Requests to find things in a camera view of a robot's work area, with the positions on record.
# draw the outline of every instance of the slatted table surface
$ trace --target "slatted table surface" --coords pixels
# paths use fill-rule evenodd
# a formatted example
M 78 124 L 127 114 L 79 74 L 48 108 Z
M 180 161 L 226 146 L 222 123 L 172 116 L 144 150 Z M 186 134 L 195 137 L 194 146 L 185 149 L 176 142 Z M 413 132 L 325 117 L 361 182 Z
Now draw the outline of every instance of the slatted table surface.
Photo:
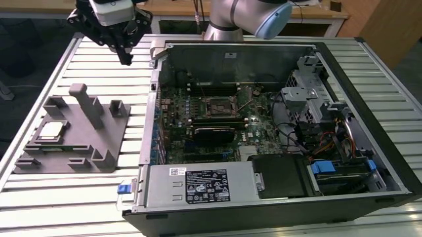
M 198 40 L 198 36 L 150 35 L 143 37 L 132 53 L 131 67 L 120 65 L 118 56 L 88 38 L 74 39 L 54 72 L 47 95 L 63 95 L 67 103 L 76 103 L 68 94 L 72 83 L 88 85 L 88 94 L 102 103 L 120 99 L 131 104 L 131 117 L 120 149 L 118 170 L 111 174 L 11 174 L 24 143 L 46 114 L 34 110 L 24 122 L 11 148 L 2 160 L 4 173 L 0 185 L 0 237 L 140 237 L 139 231 L 123 220 L 116 210 L 116 185 L 138 174 L 138 159 L 146 115 L 150 76 L 150 45 L 155 39 Z M 358 92 L 396 143 L 416 174 L 422 178 L 422 113 L 391 72 L 377 61 L 370 50 L 354 39 L 277 38 L 278 41 L 325 42 Z M 341 92 L 331 82 L 337 96 Z M 382 209 L 355 221 L 278 229 L 262 229 L 202 236 L 421 236 L 422 203 Z

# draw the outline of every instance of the cpu socket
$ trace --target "cpu socket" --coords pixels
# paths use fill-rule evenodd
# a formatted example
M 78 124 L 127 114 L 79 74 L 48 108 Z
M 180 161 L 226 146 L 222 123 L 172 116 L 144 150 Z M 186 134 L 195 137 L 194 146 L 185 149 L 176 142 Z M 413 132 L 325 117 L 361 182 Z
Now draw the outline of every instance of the cpu socket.
M 235 97 L 207 98 L 207 116 L 210 118 L 237 117 L 237 110 L 238 106 Z

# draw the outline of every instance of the power supply label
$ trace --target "power supply label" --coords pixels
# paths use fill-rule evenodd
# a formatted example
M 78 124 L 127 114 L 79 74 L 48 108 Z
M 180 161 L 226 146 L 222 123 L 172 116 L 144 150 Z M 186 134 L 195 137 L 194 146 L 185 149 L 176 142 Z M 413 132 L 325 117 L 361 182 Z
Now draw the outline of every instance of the power supply label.
M 186 171 L 186 202 L 222 201 L 230 201 L 227 170 Z

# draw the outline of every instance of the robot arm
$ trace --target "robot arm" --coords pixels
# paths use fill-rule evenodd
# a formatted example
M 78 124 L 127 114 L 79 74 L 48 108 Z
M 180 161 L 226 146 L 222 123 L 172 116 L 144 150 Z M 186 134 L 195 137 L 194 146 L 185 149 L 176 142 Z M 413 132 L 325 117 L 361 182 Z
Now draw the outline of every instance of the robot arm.
M 123 65 L 131 65 L 132 47 L 150 29 L 152 14 L 136 7 L 139 0 L 76 0 L 67 22 L 98 45 L 107 44 Z
M 131 65 L 132 47 L 150 29 L 152 14 L 144 0 L 76 0 L 67 22 L 99 45 L 107 44 L 123 65 Z M 242 29 L 262 39 L 274 38 L 291 15 L 287 0 L 214 0 L 206 40 L 242 40 Z
M 287 0 L 214 0 L 206 40 L 243 40 L 242 29 L 270 40 L 291 15 Z

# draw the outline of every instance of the white sticker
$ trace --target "white sticker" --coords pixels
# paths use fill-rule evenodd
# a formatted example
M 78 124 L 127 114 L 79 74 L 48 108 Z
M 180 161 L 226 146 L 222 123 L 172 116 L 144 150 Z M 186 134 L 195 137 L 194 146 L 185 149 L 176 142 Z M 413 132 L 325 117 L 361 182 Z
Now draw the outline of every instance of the white sticker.
M 183 167 L 183 168 L 170 168 L 170 176 L 185 175 L 185 174 L 186 174 L 186 167 Z

